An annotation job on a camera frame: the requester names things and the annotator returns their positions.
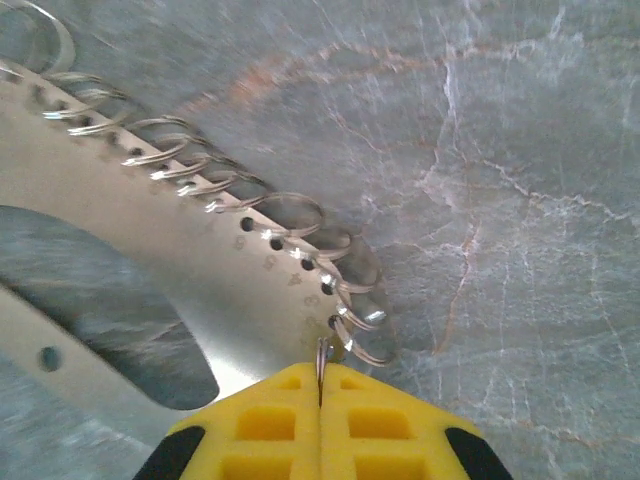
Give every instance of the printed number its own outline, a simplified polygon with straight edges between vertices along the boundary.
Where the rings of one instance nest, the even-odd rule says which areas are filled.
[[[264,264],[262,265],[262,267],[265,270],[271,270],[276,263],[276,257],[274,257],[273,255],[268,255],[267,258],[264,259]]]
[[[317,295],[309,295],[308,297],[304,297],[304,304],[307,307],[317,307],[320,305],[320,297]]]
[[[236,242],[233,244],[233,248],[235,248],[236,250],[242,250],[246,244],[247,239],[242,235],[238,235],[236,237]]]
[[[302,278],[300,278],[299,273],[294,273],[291,275],[291,280],[289,280],[289,286],[293,287],[294,285],[300,285],[302,283]]]

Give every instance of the marble countertop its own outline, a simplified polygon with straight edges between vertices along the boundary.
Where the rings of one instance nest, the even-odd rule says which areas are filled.
[[[377,378],[472,419],[516,478],[637,478],[640,4],[39,4],[77,70],[363,226],[401,345]],[[207,394],[131,263],[26,212],[0,224],[4,284],[157,398]],[[151,451],[3,359],[0,392],[0,478],[130,478]]]

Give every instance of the metal plate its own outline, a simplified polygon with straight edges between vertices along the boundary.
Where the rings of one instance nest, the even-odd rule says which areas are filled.
[[[202,349],[217,399],[313,358],[317,338],[332,334],[326,320],[337,295],[324,295],[316,272],[240,228],[247,215],[271,220],[255,211],[206,214],[168,185],[123,167],[131,148],[157,152],[129,132],[118,132],[126,150],[104,137],[69,137],[64,124],[42,117],[33,88],[51,101],[82,104],[15,68],[18,77],[0,80],[0,205],[86,230],[146,270]],[[5,328],[0,321],[0,335]]]
[[[173,410],[150,400],[82,342],[9,290],[0,287],[0,349],[55,395],[114,430],[147,445],[194,410]],[[43,363],[53,352],[58,368]]]

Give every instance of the yellow tool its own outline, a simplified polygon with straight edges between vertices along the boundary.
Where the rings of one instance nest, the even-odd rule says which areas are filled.
[[[512,480],[471,423],[326,349],[176,424],[134,480]]]

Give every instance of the yellow plastic object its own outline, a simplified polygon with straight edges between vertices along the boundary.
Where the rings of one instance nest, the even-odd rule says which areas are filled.
[[[193,426],[205,433],[180,480],[468,480],[445,430],[480,435],[341,365],[327,365],[320,408],[311,363],[215,403],[169,434]]]
[[[282,370],[175,425],[206,433],[180,480],[319,480],[315,365]]]
[[[469,422],[342,365],[330,364],[320,410],[322,479],[468,480],[445,430]]]

